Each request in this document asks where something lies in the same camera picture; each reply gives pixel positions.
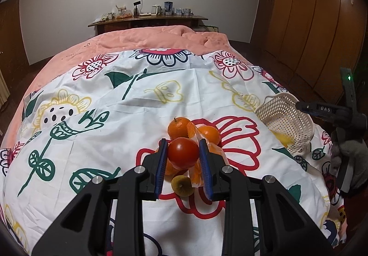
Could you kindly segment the grey gloved hand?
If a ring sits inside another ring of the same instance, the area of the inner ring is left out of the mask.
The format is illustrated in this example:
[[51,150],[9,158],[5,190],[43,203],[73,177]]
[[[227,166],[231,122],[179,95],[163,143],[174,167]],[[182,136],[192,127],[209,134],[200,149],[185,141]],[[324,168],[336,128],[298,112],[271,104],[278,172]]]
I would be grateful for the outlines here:
[[367,182],[367,145],[365,142],[348,140],[344,142],[334,142],[332,146],[332,158],[330,173],[337,176],[341,167],[341,156],[347,156],[354,160],[354,169],[349,190],[353,191]]

